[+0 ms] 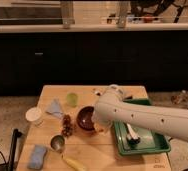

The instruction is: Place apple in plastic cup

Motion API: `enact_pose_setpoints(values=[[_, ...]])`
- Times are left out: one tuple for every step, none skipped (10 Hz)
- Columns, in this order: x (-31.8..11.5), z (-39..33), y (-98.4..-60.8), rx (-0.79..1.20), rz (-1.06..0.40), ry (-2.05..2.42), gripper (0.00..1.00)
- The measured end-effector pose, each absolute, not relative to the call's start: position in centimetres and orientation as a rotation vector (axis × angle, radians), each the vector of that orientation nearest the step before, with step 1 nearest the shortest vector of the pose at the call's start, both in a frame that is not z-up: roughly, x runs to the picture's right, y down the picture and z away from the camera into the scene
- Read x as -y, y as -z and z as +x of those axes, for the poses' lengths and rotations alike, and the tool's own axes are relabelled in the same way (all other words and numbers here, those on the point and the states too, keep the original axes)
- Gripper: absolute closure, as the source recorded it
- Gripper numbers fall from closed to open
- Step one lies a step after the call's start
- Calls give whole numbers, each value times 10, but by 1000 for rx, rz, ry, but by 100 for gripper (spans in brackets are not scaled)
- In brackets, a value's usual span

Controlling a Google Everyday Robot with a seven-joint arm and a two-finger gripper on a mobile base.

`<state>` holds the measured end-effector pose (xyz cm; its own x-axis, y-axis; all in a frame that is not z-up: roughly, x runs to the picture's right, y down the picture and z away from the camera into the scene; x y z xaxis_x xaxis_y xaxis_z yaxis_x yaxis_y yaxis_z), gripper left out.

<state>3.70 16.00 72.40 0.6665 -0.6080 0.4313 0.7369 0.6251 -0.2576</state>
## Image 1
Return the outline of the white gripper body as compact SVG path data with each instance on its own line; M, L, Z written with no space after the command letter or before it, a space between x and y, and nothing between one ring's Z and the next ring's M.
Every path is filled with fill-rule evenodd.
M111 121L97 112L93 113L91 120L94 123L94 128L97 132L106 133L111 127Z

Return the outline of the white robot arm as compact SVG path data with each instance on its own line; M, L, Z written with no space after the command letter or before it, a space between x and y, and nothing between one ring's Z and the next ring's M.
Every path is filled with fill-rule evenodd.
M103 127L124 122L188 142L188 109L126 103L124 89L108 86L94 105L92 121Z

